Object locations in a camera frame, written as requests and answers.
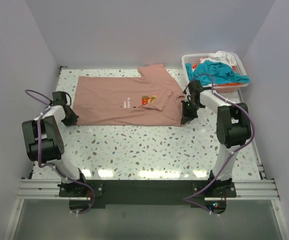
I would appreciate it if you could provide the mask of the pink printed t-shirt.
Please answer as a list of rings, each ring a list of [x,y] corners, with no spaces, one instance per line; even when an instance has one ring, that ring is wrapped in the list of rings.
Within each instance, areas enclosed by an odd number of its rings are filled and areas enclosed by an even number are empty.
[[[185,96],[163,64],[139,67],[139,77],[80,76],[73,111],[80,126],[181,125]]]

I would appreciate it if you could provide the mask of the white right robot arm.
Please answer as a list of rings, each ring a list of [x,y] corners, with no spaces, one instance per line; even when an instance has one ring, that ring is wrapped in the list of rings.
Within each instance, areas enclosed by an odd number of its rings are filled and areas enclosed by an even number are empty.
[[[254,124],[248,106],[234,103],[219,95],[214,86],[203,87],[198,80],[190,82],[185,88],[189,91],[187,100],[182,103],[181,124],[185,125],[198,117],[198,110],[209,108],[216,113],[216,137],[220,143],[216,163],[209,173],[206,186],[186,197],[197,197],[204,192],[214,197],[221,196],[231,187],[235,158],[239,151],[249,145],[255,136]]]

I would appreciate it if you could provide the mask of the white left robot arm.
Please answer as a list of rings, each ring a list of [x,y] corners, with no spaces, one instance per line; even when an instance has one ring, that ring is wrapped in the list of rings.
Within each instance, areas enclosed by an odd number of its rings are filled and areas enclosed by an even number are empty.
[[[28,158],[39,168],[51,168],[61,179],[61,191],[75,197],[92,197],[85,176],[65,156],[65,144],[59,125],[75,126],[79,116],[71,108],[72,98],[65,91],[52,93],[43,102],[46,108],[32,120],[22,123],[22,133]]]

